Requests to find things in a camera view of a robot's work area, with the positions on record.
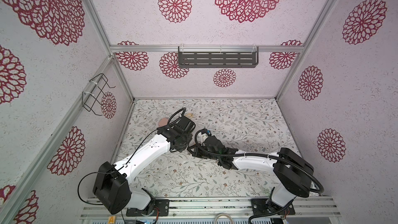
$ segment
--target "black mounting plate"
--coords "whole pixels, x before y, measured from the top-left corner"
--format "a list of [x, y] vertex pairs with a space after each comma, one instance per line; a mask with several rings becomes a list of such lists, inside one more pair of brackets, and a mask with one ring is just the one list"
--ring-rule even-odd
[[[168, 216], [169, 215], [169, 202], [170, 200], [167, 199], [162, 199], [162, 200], [157, 200], [155, 199], [155, 207], [159, 209], [159, 216]], [[156, 217], [158, 214], [157, 210], [154, 209], [152, 213], [148, 216], [150, 217]], [[141, 210], [138, 210], [136, 208], [128, 208], [126, 212], [127, 217], [142, 217], [143, 215], [141, 214]]]
[[[269, 214], [268, 209], [265, 207], [267, 200], [268, 200], [268, 198], [251, 199], [250, 200], [251, 208], [253, 209], [254, 215]], [[289, 206], [286, 208], [286, 210], [279, 212], [277, 215], [284, 216], [287, 213], [289, 213], [288, 215], [296, 214], [293, 204], [291, 204], [291, 206], [292, 207]]]

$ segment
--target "black cable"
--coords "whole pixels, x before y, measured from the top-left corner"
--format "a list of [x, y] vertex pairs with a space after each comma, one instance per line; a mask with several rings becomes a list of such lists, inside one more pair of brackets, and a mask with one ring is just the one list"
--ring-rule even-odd
[[138, 148], [142, 145], [142, 143], [147, 139], [147, 137], [149, 137], [149, 135], [151, 135], [153, 132], [156, 132], [157, 131], [157, 129], [155, 129], [155, 130], [153, 130], [152, 132], [150, 132], [144, 139], [143, 139], [143, 141], [141, 142], [141, 144], [135, 149], [135, 151], [134, 151], [134, 153], [131, 155], [131, 157], [128, 159], [128, 161], [127, 161], [127, 163], [126, 164], [128, 164], [129, 162], [130, 162], [130, 160], [131, 160], [131, 158], [134, 156], [134, 154], [137, 152], [137, 150], [138, 150]]
[[171, 124], [170, 124], [170, 120], [172, 120], [172, 118], [174, 117], [174, 116], [176, 116], [179, 112], [182, 112], [182, 114], [181, 114], [181, 116], [183, 116], [184, 114], [185, 114], [185, 111], [187, 110], [187, 108], [186, 107], [183, 107], [183, 108], [181, 108], [180, 110], [178, 110], [177, 112], [175, 112], [175, 113], [173, 113], [173, 115], [169, 118], [169, 120], [167, 121], [167, 125], [168, 126], [170, 126], [170, 127], [172, 127], [171, 125], [173, 125], [173, 123], [175, 123], [175, 122], [177, 122], [178, 120], [180, 120], [180, 118], [181, 117], [178, 117], [175, 121], [173, 121]]
[[313, 181], [315, 183], [315, 185], [319, 188], [319, 189], [311, 189], [311, 192], [315, 192], [315, 193], [322, 193], [324, 191], [324, 188], [322, 186], [322, 184], [310, 173], [308, 173], [305, 169], [303, 169], [303, 167], [290, 162], [289, 160], [286, 160], [285, 158], [282, 157], [276, 157], [273, 155], [268, 155], [268, 154], [260, 154], [260, 153], [243, 153], [243, 154], [219, 154], [219, 153], [214, 153], [214, 152], [209, 152], [208, 150], [205, 150], [201, 145], [199, 145], [198, 140], [197, 140], [197, 135], [201, 132], [202, 130], [199, 130], [196, 132], [195, 134], [195, 143], [196, 146], [203, 152], [206, 152], [207, 154], [213, 155], [213, 156], [219, 156], [219, 157], [243, 157], [243, 156], [257, 156], [257, 157], [266, 157], [266, 158], [270, 158], [270, 159], [275, 159], [276, 161], [280, 161], [285, 165], [290, 165], [296, 169], [298, 169], [299, 171], [303, 172], [307, 177], [309, 177], [311, 179], [311, 181]]
[[112, 173], [114, 173], [114, 172], [91, 172], [91, 173], [88, 173], [87, 175], [85, 175], [85, 176], [80, 180], [79, 184], [77, 185], [77, 196], [79, 197], [79, 199], [80, 199], [82, 202], [85, 202], [85, 203], [87, 203], [87, 204], [90, 204], [90, 205], [103, 205], [102, 203], [100, 204], [100, 203], [90, 203], [90, 202], [86, 202], [85, 200], [82, 199], [82, 197], [80, 197], [80, 193], [79, 193], [80, 184], [82, 183], [82, 181], [83, 181], [84, 178], [86, 178], [87, 176], [89, 176], [89, 175], [91, 175], [91, 174], [94, 174], [94, 173], [97, 173], [97, 174], [112, 174]]
[[288, 208], [288, 206], [289, 206], [290, 204], [292, 204], [293, 201], [294, 201], [294, 199], [292, 199], [292, 200], [291, 200], [290, 202], [288, 202], [283, 208], [277, 210], [276, 212], [272, 212], [272, 213], [269, 213], [269, 214], [252, 215], [251, 217], [249, 217], [249, 224], [253, 224], [253, 223], [251, 222], [251, 220], [253, 220], [254, 218], [267, 217], [267, 216], [275, 215], [275, 214], [278, 214], [279, 212], [284, 211], [286, 208]]
[[122, 214], [123, 222], [126, 224], [126, 221], [124, 220], [123, 212], [120, 210], [120, 213]]
[[[167, 125], [170, 126], [170, 127], [172, 127], [176, 122], [178, 122], [178, 121], [181, 119], [181, 117], [178, 117], [178, 118], [177, 118], [175, 121], [173, 121], [172, 123], [170, 123], [170, 120], [171, 120], [174, 116], [176, 116], [179, 112], [181, 112], [181, 111], [182, 111], [181, 116], [184, 115], [184, 113], [185, 113], [186, 110], [187, 110], [186, 107], [183, 107], [183, 108], [181, 108], [180, 110], [178, 110], [177, 112], [173, 113], [173, 115], [172, 115], [172, 116], [169, 118], [169, 120], [167, 121]], [[159, 130], [160, 128], [162, 128], [162, 127], [157, 127], [155, 130], [153, 130], [151, 133], [149, 133], [149, 134], [144, 138], [144, 140], [141, 142], [141, 144], [135, 149], [134, 153], [133, 153], [133, 154], [131, 155], [131, 157], [128, 159], [128, 161], [127, 161], [126, 164], [128, 164], [128, 163], [130, 162], [130, 160], [132, 159], [132, 157], [134, 156], [134, 154], [137, 152], [138, 148], [139, 148], [139, 147], [142, 145], [142, 143], [147, 139], [147, 137], [149, 137], [149, 135], [151, 135], [153, 132]]]

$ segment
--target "wallpaper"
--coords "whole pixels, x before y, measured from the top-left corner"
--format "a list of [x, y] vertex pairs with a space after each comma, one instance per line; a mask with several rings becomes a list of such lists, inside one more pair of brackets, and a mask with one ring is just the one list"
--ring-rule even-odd
[[[114, 71], [114, 65], [105, 72], [109, 88], [104, 93], [95, 89], [93, 94], [100, 94], [99, 99], [112, 95], [112, 104], [97, 102], [94, 112], [82, 110], [73, 123], [61, 146], [55, 152], [47, 168], [42, 172], [23, 208], [18, 212], [14, 223], [49, 224], [76, 223], [84, 206], [77, 195], [80, 179], [90, 172], [97, 171], [105, 161], [109, 161], [117, 143], [123, 120], [127, 114], [130, 100]], [[95, 175], [82, 181], [82, 198], [93, 197], [92, 187]], [[12, 192], [14, 185], [0, 189], [0, 201], [4, 202]]]
[[340, 0], [280, 100], [345, 223], [397, 218], [397, 2]]
[[[138, 100], [118, 159], [133, 153], [162, 118], [182, 107], [196, 123], [194, 133], [207, 128], [226, 147], [259, 153], [287, 147], [299, 154], [275, 100]], [[160, 156], [130, 187], [144, 187], [155, 197], [260, 197], [278, 184], [272, 171], [226, 170], [185, 150]]]
[[107, 56], [81, 0], [0, 0], [0, 19], [2, 205]]
[[325, 0], [93, 0], [112, 44], [305, 40]]
[[118, 52], [134, 97], [274, 97], [294, 52], [259, 54], [255, 68], [180, 68], [175, 52]]

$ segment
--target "white textured wall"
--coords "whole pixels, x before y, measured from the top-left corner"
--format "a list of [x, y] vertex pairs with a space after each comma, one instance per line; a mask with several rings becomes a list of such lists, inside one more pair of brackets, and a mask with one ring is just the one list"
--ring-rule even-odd
[[[363, 1], [339, 1], [280, 103], [303, 157], [345, 222], [396, 223], [398, 0], [383, 0], [386, 12], [381, 4], [369, 3], [354, 14], [373, 16], [367, 26], [359, 26], [377, 31], [363, 42], [354, 36], [359, 43], [350, 44], [343, 26]], [[309, 66], [320, 69], [323, 81], [318, 96], [307, 101], [299, 93], [299, 80]], [[340, 137], [320, 135], [326, 129]]]
[[[84, 203], [77, 196], [77, 185], [81, 178], [90, 172], [98, 171], [98, 168], [106, 161], [110, 161], [112, 151], [117, 143], [117, 135], [119, 134], [123, 120], [127, 114], [130, 100], [125, 94], [122, 85], [117, 78], [113, 67], [110, 67], [105, 75], [109, 79], [108, 83], [111, 87], [104, 87], [104, 92], [110, 92], [115, 97], [116, 112], [112, 115], [96, 116], [93, 112], [82, 110], [78, 119], [73, 126], [81, 130], [84, 137], [84, 151], [80, 155], [71, 152], [71, 159], [81, 158], [77, 163], [77, 167], [71, 172], [60, 173], [57, 170], [46, 169], [33, 190], [36, 190], [39, 210], [36, 213], [36, 223], [77, 223], [77, 217]], [[98, 103], [94, 105], [97, 114], [103, 114]], [[63, 159], [54, 159], [58, 167], [66, 164]], [[90, 175], [84, 179], [80, 186], [80, 195], [83, 199], [94, 197], [92, 193], [95, 175]]]
[[234, 82], [220, 87], [213, 81], [218, 68], [191, 68], [181, 78], [167, 77], [160, 69], [161, 52], [150, 52], [145, 69], [134, 71], [122, 66], [134, 97], [274, 97], [288, 69], [275, 69], [269, 62], [270, 53], [260, 53], [256, 68], [236, 69]]
[[[181, 0], [184, 9], [165, 10], [172, 0], [93, 0], [112, 44], [213, 44], [280, 45], [289, 40], [303, 42], [325, 0], [278, 0], [265, 15], [254, 14], [272, 8], [270, 0], [236, 0], [243, 10], [222, 12], [216, 0]], [[244, 11], [247, 19], [232, 20], [228, 14]], [[135, 97], [274, 97], [288, 67], [271, 66], [270, 53], [261, 53], [255, 69], [232, 69], [236, 80], [218, 87], [213, 76], [219, 69], [190, 69], [181, 78], [166, 77], [159, 67], [162, 52], [145, 54], [147, 60], [119, 60]]]
[[93, 0], [112, 44], [129, 40], [138, 44], [202, 45], [303, 41], [325, 2], [280, 0], [264, 17], [240, 23], [221, 14], [215, 0], [191, 0], [189, 16], [181, 22], [170, 22], [162, 15], [158, 1]]
[[54, 45], [0, 1], [0, 45], [24, 66], [26, 86], [0, 104], [0, 187], [15, 185], [107, 57], [87, 19], [77, 43]]

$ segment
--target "white cable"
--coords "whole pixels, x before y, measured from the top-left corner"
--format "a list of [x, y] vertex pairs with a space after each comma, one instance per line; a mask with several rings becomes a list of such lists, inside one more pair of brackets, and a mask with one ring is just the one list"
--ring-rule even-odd
[[220, 218], [221, 216], [225, 216], [229, 219], [229, 221], [231, 222], [231, 224], [234, 224], [234, 221], [232, 220], [232, 217], [226, 213], [221, 213], [219, 215], [216, 216], [216, 218], [214, 218], [214, 223], [213, 224], [217, 224], [217, 219]]

